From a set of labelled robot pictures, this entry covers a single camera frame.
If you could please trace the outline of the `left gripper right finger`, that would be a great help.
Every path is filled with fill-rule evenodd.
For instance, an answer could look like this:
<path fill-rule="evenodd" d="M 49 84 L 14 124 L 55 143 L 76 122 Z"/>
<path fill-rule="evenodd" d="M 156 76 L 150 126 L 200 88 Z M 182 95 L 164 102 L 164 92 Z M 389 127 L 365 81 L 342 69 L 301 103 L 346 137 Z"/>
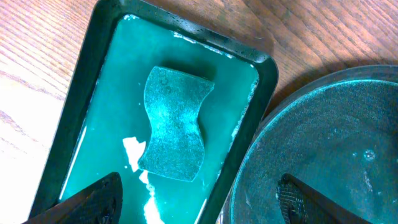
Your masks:
<path fill-rule="evenodd" d="M 370 224 L 288 173 L 277 183 L 277 199 L 289 224 Z"/>

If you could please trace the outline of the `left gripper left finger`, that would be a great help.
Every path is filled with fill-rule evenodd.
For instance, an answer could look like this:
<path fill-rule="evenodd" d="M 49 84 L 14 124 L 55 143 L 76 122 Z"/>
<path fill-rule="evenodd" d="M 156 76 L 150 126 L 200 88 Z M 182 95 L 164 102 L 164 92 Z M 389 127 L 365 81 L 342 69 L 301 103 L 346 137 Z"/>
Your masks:
<path fill-rule="evenodd" d="M 123 204 L 123 185 L 111 172 L 66 201 L 28 219 L 24 224 L 118 224 Z"/>

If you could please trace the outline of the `green scouring sponge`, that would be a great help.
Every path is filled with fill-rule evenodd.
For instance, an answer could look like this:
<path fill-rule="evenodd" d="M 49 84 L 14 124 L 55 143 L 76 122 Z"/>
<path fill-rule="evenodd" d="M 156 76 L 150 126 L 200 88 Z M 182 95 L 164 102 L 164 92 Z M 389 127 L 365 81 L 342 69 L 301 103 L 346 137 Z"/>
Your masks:
<path fill-rule="evenodd" d="M 186 182 L 197 176 L 205 157 L 198 114 L 214 83 L 188 73 L 154 67 L 144 88 L 150 141 L 138 161 L 142 170 Z"/>

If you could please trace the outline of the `round black tray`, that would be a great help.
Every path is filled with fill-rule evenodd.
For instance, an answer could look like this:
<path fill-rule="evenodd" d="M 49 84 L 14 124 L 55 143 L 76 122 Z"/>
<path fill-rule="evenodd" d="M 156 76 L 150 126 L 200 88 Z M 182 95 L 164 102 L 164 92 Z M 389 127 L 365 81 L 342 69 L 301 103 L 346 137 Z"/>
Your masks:
<path fill-rule="evenodd" d="M 261 123 L 222 223 L 282 223 L 277 183 L 291 174 L 371 223 L 397 222 L 397 67 L 319 78 Z"/>

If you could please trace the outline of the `rectangular green tray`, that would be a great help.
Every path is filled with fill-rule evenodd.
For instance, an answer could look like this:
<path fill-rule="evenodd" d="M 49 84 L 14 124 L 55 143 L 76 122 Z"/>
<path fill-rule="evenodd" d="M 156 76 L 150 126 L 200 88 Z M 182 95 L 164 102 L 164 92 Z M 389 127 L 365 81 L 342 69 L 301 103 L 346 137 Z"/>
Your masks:
<path fill-rule="evenodd" d="M 137 166 L 151 134 L 144 87 L 157 66 L 214 84 L 198 115 L 205 158 L 191 182 Z M 116 172 L 122 189 L 107 181 L 91 212 L 115 205 L 120 223 L 214 223 L 277 79 L 263 52 L 145 1 L 99 1 L 30 216 Z"/>

